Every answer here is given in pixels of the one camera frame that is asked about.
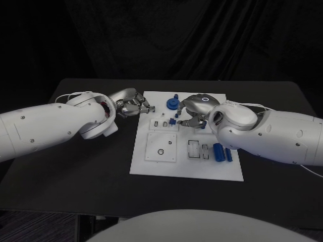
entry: black backdrop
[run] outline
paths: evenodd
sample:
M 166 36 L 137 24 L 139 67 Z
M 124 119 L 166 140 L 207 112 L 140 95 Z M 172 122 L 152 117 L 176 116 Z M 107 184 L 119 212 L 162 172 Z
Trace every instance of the black backdrop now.
M 323 1 L 0 0 L 0 112 L 65 77 L 295 81 L 323 118 Z

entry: dark floor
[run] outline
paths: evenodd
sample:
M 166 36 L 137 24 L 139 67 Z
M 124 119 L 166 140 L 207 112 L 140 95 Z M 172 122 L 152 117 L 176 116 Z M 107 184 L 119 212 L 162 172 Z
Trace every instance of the dark floor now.
M 74 242 L 75 215 L 55 213 L 8 212 L 0 217 L 0 242 Z M 323 231 L 289 228 L 318 242 Z

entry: black table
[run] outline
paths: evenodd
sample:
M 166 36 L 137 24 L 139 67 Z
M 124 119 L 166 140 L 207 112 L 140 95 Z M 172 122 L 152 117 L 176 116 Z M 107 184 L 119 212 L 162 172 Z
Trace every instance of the black table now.
M 292 82 L 65 79 L 51 98 L 88 91 L 225 93 L 230 100 L 315 115 Z M 130 175 L 139 116 L 119 132 L 16 159 L 0 185 L 0 209 L 133 217 L 169 209 L 231 212 L 283 226 L 323 228 L 323 179 L 300 166 L 240 150 L 244 182 Z M 323 167 L 313 167 L 323 174 Z

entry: white foam board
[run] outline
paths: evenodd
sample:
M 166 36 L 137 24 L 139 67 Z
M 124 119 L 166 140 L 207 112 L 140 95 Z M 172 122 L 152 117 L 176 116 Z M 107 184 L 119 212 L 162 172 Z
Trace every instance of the white foam board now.
M 176 125 L 171 124 L 163 127 L 165 121 L 171 118 L 176 120 L 192 118 L 187 109 L 179 118 L 175 118 L 176 110 L 168 109 L 166 103 L 175 94 L 179 95 L 182 101 L 198 93 L 146 91 L 143 94 L 149 103 L 156 106 L 156 112 L 140 115 L 130 174 L 243 182 L 237 150 L 231 151 L 233 162 L 215 161 L 212 145 L 218 143 L 218 140 L 210 127 L 207 126 L 204 130 L 184 126 L 175 127 Z M 210 93 L 210 95 L 218 99 L 220 103 L 225 102 L 225 94 Z M 189 140 L 199 141 L 201 158 L 189 158 Z M 208 145 L 210 159 L 204 158 L 202 145 Z

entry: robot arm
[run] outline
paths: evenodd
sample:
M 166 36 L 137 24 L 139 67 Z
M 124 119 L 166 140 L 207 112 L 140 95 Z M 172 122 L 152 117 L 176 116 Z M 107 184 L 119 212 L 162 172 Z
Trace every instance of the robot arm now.
M 84 92 L 67 104 L 52 103 L 3 113 L 0 162 L 64 143 L 78 132 L 84 139 L 109 136 L 119 130 L 116 113 L 127 117 L 150 111 L 155 107 L 146 98 L 135 88 L 127 88 L 112 96 Z
M 323 166 L 323 119 L 274 110 L 254 113 L 238 103 L 227 101 L 220 104 L 205 95 L 194 95 L 182 103 L 187 109 L 191 107 L 194 117 L 204 117 L 199 123 L 208 120 L 225 148 L 244 149 L 283 163 Z M 198 128 L 191 120 L 178 123 Z

